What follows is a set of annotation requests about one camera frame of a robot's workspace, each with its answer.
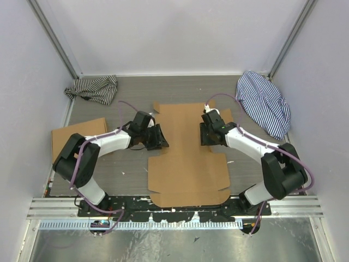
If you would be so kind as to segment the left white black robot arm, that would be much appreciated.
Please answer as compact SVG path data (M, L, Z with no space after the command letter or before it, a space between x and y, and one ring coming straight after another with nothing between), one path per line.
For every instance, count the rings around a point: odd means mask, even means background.
M53 170L69 182L70 189L83 197L90 210L99 217L117 213L110 210L109 196L93 178L99 157L143 144L149 150L169 147L160 124L144 111L115 130L95 135L72 134L53 163Z

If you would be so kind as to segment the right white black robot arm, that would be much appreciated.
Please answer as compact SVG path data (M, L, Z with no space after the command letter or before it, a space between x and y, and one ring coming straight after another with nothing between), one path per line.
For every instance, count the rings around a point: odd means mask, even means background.
M262 167L263 181L239 194L240 210L245 215L253 215L260 203L269 199L281 200L307 183L308 175L291 144L278 145L261 140L234 122L226 123L220 112L208 105L204 106L202 120L202 146L222 145L238 150Z

